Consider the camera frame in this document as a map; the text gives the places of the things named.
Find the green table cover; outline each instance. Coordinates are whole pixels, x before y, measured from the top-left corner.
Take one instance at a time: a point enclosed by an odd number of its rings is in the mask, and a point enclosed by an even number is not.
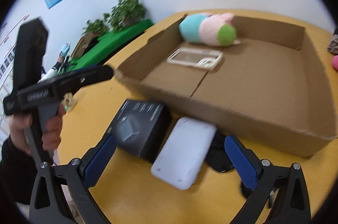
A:
[[[99,42],[96,44],[96,46],[94,46],[80,59],[71,59],[69,61],[71,65],[68,71],[97,65],[98,63],[106,59],[109,54],[114,52],[114,50],[118,49],[121,45],[130,41],[153,25],[154,24],[151,20],[144,20],[118,33],[111,31],[102,35],[98,38]]]

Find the human hand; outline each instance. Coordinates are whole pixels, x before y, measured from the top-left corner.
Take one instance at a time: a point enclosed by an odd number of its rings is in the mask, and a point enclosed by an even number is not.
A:
[[[61,143],[62,116],[65,115],[65,107],[60,104],[57,115],[46,122],[47,132],[42,135],[42,148],[45,151],[53,151]],[[33,118],[31,114],[14,114],[10,118],[10,137],[13,145],[28,155],[31,155],[26,141],[24,129],[29,128]]]
[[[57,62],[59,62],[59,63],[63,63],[63,62],[64,62],[64,60],[65,60],[65,57],[63,57],[63,56],[59,56],[59,58],[57,59]]]

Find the blue plush toy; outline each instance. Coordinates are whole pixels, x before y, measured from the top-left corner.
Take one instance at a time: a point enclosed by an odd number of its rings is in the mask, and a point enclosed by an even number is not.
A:
[[[60,56],[66,57],[69,50],[70,50],[70,44],[62,45],[61,50],[60,50]]]

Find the plant pot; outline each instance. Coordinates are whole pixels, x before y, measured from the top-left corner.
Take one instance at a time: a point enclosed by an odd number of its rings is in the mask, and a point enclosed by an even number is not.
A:
[[[124,24],[129,27],[129,26],[132,26],[135,24],[135,19],[134,18],[130,18],[130,17],[126,17],[124,20],[123,20]]]

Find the black product box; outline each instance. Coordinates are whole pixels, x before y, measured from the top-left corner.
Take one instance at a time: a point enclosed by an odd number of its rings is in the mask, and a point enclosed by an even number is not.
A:
[[[171,119],[164,104],[127,99],[108,131],[116,136],[119,148],[153,163]]]

